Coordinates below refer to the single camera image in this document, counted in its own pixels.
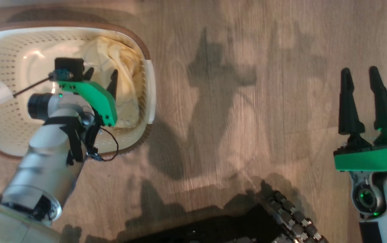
laundry basket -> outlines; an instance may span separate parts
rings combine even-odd
[[[144,142],[155,118],[156,86],[150,54],[144,42],[131,31],[109,24],[84,22],[33,22],[0,27],[0,81],[11,92],[17,92],[47,77],[54,69],[55,57],[84,58],[80,46],[98,36],[122,42],[141,55],[144,88],[139,101],[140,117],[131,129],[108,128],[119,143],[120,152],[128,152]],[[0,153],[21,157],[31,136],[42,125],[31,119],[27,101],[31,94],[61,92],[47,82],[0,105]],[[100,153],[111,156],[116,144],[107,133],[98,134],[95,146]]]

black strap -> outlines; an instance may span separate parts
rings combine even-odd
[[[360,222],[363,243],[383,243],[378,222]]]
[[[83,132],[85,129],[82,127],[81,122],[77,117],[50,117],[45,121],[43,125],[64,125],[60,127],[60,129],[64,131],[64,133],[67,134],[67,137],[69,138],[70,151],[72,153],[73,158],[77,162],[84,161],[84,157],[82,156],[81,139],[79,138],[79,134],[81,134],[81,132]]]

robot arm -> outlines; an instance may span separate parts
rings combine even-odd
[[[99,158],[93,145],[100,127],[115,124],[115,95],[111,92],[115,92],[116,80],[112,91],[82,81],[82,62],[56,59],[54,77],[60,87],[77,92],[30,97],[29,115],[44,124],[31,138],[16,174],[0,195],[0,242],[59,242],[59,234],[50,225],[61,215],[87,156]],[[99,98],[97,109],[90,105],[95,100],[84,98],[91,99],[90,93]],[[104,122],[100,114],[109,118]]]
[[[387,89],[375,66],[370,68],[369,77],[375,95],[374,128],[380,130],[380,135],[373,145],[360,136],[365,129],[352,95],[354,83],[349,69],[343,69],[339,134],[349,134],[349,139],[334,152],[334,158],[336,169],[351,175],[351,197],[359,212],[363,242],[387,243]]]

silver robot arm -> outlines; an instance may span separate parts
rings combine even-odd
[[[353,191],[353,202],[360,212],[360,231],[364,243],[387,243],[387,173],[369,173],[365,172],[365,177],[352,178],[353,188],[358,183],[367,183],[372,187],[379,188],[378,193],[369,193]],[[372,181],[368,178],[379,177],[378,180]],[[366,209],[382,207],[382,214],[377,216],[366,216]]]
[[[0,197],[0,243],[59,242],[50,225],[61,215],[87,156],[84,140],[94,120],[91,106],[71,93],[38,99],[47,112],[35,115],[45,123]]]

white tag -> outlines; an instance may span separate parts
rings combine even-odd
[[[13,99],[13,94],[10,89],[0,81],[0,103],[4,103],[10,99]]]

